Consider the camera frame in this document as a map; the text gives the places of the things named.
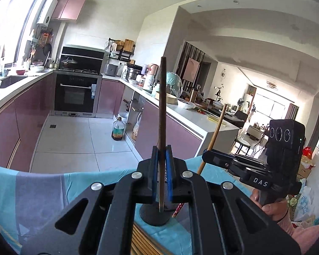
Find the right hand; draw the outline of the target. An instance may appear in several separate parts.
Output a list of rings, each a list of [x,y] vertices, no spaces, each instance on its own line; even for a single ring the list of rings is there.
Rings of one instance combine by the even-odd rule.
[[[254,189],[250,195],[250,199],[273,221],[279,222],[288,214],[288,203],[286,199],[278,199],[274,203],[261,205],[259,203],[259,191]]]

